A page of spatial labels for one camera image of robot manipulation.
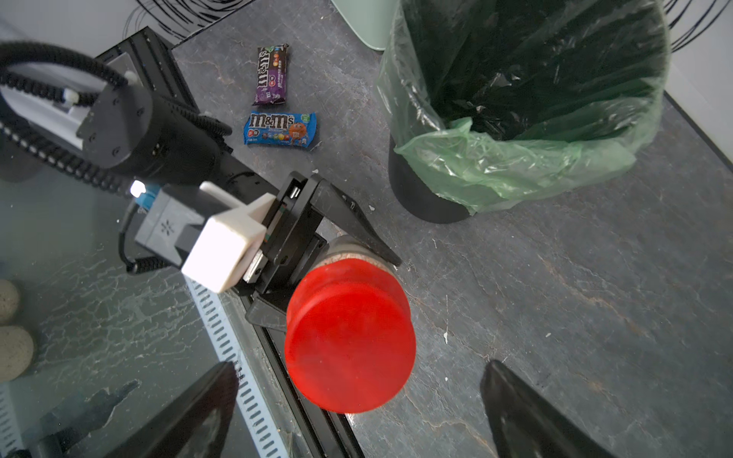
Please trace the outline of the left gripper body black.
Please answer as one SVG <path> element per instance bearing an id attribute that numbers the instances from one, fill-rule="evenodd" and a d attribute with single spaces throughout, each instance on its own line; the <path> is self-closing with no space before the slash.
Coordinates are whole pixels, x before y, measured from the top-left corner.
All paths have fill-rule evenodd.
<path id="1" fill-rule="evenodd" d="M 237 293 L 265 295 L 294 288 L 315 260 L 325 240 L 317 234 L 323 216 L 310 201 L 321 179 L 292 172 L 263 224 L 265 239 L 237 284 Z"/>

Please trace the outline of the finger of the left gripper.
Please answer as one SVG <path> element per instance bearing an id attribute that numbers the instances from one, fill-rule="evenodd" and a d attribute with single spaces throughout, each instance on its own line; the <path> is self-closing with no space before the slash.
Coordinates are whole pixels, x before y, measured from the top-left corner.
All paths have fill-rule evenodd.
<path id="1" fill-rule="evenodd" d="M 353 198 L 320 175 L 311 175 L 309 179 L 315 182 L 309 201 L 314 210 L 384 261 L 394 266 L 402 264 L 402 259 L 377 234 Z"/>
<path id="2" fill-rule="evenodd" d="M 255 291 L 245 304 L 246 320 L 254 326 L 285 332 L 286 312 L 291 297 L 291 288 L 265 294 Z"/>

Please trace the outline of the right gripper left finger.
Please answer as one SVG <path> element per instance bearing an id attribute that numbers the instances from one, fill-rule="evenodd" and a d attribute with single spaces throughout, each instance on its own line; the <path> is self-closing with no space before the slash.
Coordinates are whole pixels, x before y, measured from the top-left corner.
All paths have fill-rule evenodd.
<path id="1" fill-rule="evenodd" d="M 110 457 L 219 457 L 236 406 L 231 363 L 215 364 L 181 396 L 108 453 Z"/>

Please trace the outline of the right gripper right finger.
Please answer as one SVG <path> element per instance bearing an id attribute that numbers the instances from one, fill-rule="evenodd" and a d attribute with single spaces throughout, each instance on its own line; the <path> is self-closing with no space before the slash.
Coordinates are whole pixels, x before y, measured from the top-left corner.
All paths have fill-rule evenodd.
<path id="1" fill-rule="evenodd" d="M 613 457 L 498 360 L 480 393 L 500 457 Z"/>

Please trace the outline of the oatmeal jar clear plastic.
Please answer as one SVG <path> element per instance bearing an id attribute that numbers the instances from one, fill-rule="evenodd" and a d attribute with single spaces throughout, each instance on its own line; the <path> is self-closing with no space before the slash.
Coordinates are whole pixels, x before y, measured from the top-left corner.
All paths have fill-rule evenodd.
<path id="1" fill-rule="evenodd" d="M 396 271 L 396 267 L 393 264 L 388 263 L 371 251 L 370 248 L 367 248 L 352 236 L 347 235 L 339 236 L 331 240 L 319 254 L 311 269 L 314 270 L 331 263 L 337 263 L 337 261 L 349 260 L 364 261 L 391 274 L 393 277 Z"/>

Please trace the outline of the red jar lid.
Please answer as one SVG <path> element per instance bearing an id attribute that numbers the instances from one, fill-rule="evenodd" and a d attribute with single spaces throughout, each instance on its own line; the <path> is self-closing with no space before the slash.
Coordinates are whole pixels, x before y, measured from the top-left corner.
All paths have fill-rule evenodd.
<path id="1" fill-rule="evenodd" d="M 417 345 L 410 304 L 387 270 L 344 259 L 311 270 L 286 312 L 286 370 L 319 408 L 380 408 L 406 385 Z"/>

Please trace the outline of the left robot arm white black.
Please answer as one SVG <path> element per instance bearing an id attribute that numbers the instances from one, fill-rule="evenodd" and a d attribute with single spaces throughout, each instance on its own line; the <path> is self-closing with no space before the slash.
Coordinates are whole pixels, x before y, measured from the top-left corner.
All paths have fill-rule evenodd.
<path id="1" fill-rule="evenodd" d="M 288 176 L 276 187 L 232 156 L 229 126 L 146 88 L 73 50 L 32 41 L 1 47 L 12 88 L 55 103 L 84 105 L 78 152 L 50 138 L 47 121 L 1 105 L 1 135 L 73 179 L 118 196 L 155 191 L 136 241 L 148 252 L 128 270 L 174 267 L 191 281 L 284 314 L 299 283 L 329 260 L 317 229 L 331 221 L 349 235 L 352 257 L 384 270 L 397 254 L 359 204 L 320 176 Z"/>

